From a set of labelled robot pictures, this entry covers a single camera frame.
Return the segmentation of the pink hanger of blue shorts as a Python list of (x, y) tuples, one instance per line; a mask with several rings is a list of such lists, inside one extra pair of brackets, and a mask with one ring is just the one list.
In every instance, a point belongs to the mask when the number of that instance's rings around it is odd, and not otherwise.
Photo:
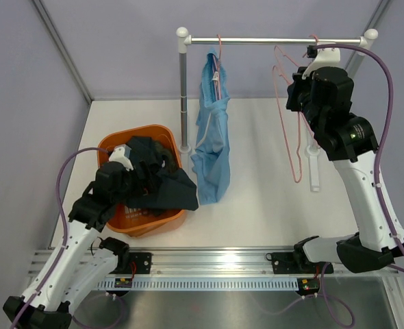
[(223, 44), (220, 34), (216, 35), (218, 39), (218, 54), (212, 52), (212, 82), (214, 85), (215, 101), (219, 101), (223, 98), (223, 68), (221, 63), (221, 56), (223, 51)]

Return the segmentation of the light blue shorts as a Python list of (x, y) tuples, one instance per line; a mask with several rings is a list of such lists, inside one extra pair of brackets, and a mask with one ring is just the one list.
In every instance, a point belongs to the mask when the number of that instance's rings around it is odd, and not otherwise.
[(230, 184), (229, 132), (227, 106), (230, 100), (226, 87), (227, 74), (223, 68), (223, 98), (215, 101), (212, 82), (211, 48), (201, 73), (199, 85), (198, 127), (192, 170), (197, 176), (200, 205), (219, 202)]

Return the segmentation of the dark navy shorts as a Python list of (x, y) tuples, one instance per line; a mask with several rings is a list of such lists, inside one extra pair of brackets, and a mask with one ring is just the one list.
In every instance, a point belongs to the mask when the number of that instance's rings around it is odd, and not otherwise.
[(154, 141), (151, 137), (133, 136), (127, 145), (131, 148), (130, 160), (135, 168), (137, 162), (146, 162), (153, 176), (154, 193), (124, 202), (129, 208), (151, 210), (158, 216), (166, 210), (191, 210), (199, 207), (197, 187), (182, 168), (168, 173), (158, 162)]

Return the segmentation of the pink hanger of green shorts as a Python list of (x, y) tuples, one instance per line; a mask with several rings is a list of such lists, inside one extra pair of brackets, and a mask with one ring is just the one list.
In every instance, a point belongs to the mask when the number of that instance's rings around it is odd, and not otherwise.
[(291, 79), (287, 76), (286, 71), (284, 70), (283, 60), (281, 58), (287, 59), (291, 64), (293, 64), (296, 68), (300, 67), (300, 64), (297, 63), (291, 56), (289, 56), (279, 45), (274, 46), (274, 55), (276, 60), (276, 65), (273, 69), (278, 73), (278, 76), (282, 77), (286, 84), (291, 84)]

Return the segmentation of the olive green shorts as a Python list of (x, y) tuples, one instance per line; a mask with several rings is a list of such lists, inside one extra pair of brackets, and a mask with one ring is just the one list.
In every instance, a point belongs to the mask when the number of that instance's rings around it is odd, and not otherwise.
[(168, 173), (174, 173), (178, 170), (179, 166), (170, 149), (165, 148), (159, 141), (154, 141), (154, 149), (161, 168), (165, 169)]

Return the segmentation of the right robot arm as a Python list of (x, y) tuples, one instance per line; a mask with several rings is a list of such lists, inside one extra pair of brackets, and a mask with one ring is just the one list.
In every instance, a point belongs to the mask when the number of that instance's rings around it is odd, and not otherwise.
[(294, 246), (293, 264), (308, 272), (317, 263), (341, 263), (353, 273), (387, 267), (404, 254), (404, 229), (385, 186), (375, 182), (379, 150), (372, 125), (353, 114), (354, 82), (341, 68), (325, 66), (306, 75), (301, 66), (288, 87), (286, 108), (300, 112), (339, 173), (357, 232), (351, 236), (311, 236)]

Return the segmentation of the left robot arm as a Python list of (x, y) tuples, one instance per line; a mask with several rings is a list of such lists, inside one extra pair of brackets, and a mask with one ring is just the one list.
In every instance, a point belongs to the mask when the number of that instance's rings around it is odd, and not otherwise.
[(95, 179), (73, 204), (62, 240), (32, 284), (20, 296), (10, 296), (3, 311), (12, 328), (68, 328), (85, 297), (108, 274), (149, 273), (146, 253), (133, 253), (115, 238), (100, 242), (94, 256), (80, 260), (99, 237), (116, 208), (139, 190), (129, 160), (112, 160), (99, 167)]

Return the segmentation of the pink hanger of navy shorts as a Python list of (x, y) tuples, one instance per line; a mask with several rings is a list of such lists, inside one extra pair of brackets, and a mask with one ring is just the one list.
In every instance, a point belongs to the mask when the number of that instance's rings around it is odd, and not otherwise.
[(284, 117), (283, 117), (283, 110), (281, 108), (281, 97), (279, 96), (279, 92), (278, 92), (277, 78), (281, 77), (283, 80), (285, 80), (285, 82), (288, 82), (288, 81), (287, 81), (287, 78), (285, 77), (285, 75), (283, 74), (283, 72), (279, 70), (279, 67), (277, 65), (274, 65), (272, 67), (271, 74), (272, 74), (272, 79), (273, 79), (277, 110), (279, 113), (279, 120), (280, 120), (280, 124), (281, 124), (281, 131), (283, 134), (283, 139), (284, 139), (285, 148), (286, 148), (286, 152), (287, 152), (288, 162), (290, 165), (292, 179), (295, 184), (299, 184), (303, 179), (303, 161), (302, 161), (302, 157), (300, 155), (301, 119), (300, 119), (300, 116), (297, 115), (297, 120), (296, 120), (297, 140), (296, 140), (296, 149), (295, 149), (296, 161), (294, 161), (293, 156), (292, 156), (292, 150), (291, 150), (290, 143), (289, 143), (288, 134), (286, 131), (286, 125), (285, 125), (285, 121), (284, 121)]

